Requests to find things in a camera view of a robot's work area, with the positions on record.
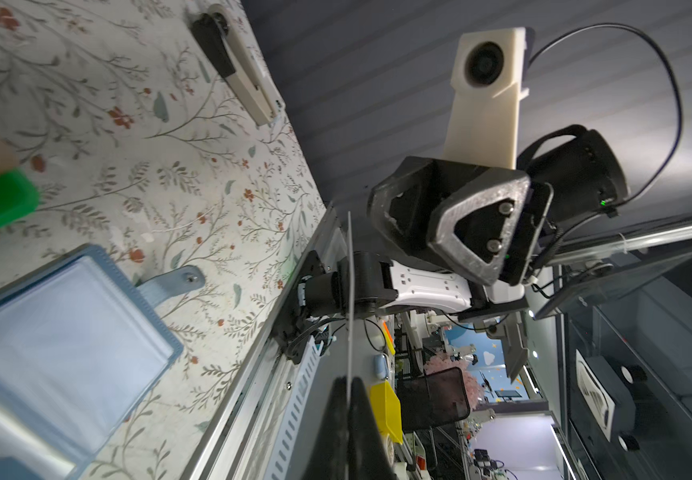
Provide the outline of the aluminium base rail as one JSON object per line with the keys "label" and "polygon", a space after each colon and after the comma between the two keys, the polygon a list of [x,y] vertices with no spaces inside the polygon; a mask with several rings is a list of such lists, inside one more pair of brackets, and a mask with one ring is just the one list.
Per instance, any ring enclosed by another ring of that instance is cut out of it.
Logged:
{"label": "aluminium base rail", "polygon": [[310,343],[301,362],[294,363],[273,338],[274,329],[285,314],[295,313],[300,279],[331,271],[345,250],[341,222],[330,205],[187,464],[184,479],[287,477],[319,359]]}

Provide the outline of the black VIP card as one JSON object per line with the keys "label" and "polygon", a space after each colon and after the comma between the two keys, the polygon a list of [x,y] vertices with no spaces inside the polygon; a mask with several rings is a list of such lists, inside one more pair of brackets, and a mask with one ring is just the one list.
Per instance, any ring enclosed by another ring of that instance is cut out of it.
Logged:
{"label": "black VIP card", "polygon": [[346,399],[347,410],[351,405],[352,384],[354,378],[354,334],[355,334],[355,261],[354,261],[354,240],[353,240],[353,221],[351,211],[347,212],[347,260],[348,260],[348,342],[347,342],[347,376],[346,376]]}

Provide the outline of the blue leather card holder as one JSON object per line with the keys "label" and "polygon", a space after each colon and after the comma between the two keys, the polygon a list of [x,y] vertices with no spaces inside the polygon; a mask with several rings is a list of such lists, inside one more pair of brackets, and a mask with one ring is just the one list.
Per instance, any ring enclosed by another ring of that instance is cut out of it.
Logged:
{"label": "blue leather card holder", "polygon": [[77,479],[182,354],[157,314],[187,265],[133,284],[83,245],[0,289],[0,479]]}

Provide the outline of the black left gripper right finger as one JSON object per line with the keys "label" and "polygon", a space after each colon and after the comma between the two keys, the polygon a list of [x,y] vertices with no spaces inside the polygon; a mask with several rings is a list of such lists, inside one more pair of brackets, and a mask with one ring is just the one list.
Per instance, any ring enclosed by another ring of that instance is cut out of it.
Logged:
{"label": "black left gripper right finger", "polygon": [[396,475],[386,455],[366,386],[354,378],[348,410],[348,478],[394,480]]}

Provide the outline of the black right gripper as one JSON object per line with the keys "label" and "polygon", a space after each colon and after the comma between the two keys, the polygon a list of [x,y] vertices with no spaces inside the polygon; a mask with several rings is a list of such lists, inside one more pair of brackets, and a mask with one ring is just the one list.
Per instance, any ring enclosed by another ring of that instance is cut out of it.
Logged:
{"label": "black right gripper", "polygon": [[628,195],[611,147],[582,125],[539,138],[517,156],[516,168],[527,174],[486,168],[433,210],[436,161],[410,156],[372,189],[368,216],[397,250],[420,252],[427,241],[448,269],[474,283],[492,285],[501,272],[517,285],[546,224],[599,213]]}

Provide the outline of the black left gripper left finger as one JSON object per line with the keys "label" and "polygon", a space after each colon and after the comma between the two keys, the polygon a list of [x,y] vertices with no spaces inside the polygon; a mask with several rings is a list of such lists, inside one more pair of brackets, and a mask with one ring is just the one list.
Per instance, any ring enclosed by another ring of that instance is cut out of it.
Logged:
{"label": "black left gripper left finger", "polygon": [[330,390],[314,448],[303,473],[304,480],[346,478],[349,443],[348,412],[348,380],[346,377],[339,377]]}

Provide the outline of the beige black stapler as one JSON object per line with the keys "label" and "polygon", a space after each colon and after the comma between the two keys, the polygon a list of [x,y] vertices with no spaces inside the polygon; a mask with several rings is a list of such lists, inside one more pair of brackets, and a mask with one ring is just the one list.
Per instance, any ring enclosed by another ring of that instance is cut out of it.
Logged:
{"label": "beige black stapler", "polygon": [[258,126],[273,124],[285,103],[260,56],[244,42],[226,8],[212,4],[191,23],[191,32],[241,105]]}

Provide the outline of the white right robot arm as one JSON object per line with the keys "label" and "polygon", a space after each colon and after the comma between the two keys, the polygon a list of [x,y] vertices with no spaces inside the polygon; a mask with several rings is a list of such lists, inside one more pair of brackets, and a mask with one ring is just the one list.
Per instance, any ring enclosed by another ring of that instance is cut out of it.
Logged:
{"label": "white right robot arm", "polygon": [[529,145],[515,169],[410,156],[371,192],[375,228],[413,268],[356,252],[331,272],[297,283],[311,317],[435,310],[475,318],[515,310],[521,287],[556,255],[570,232],[612,215],[628,192],[612,148],[571,125],[558,145]]}

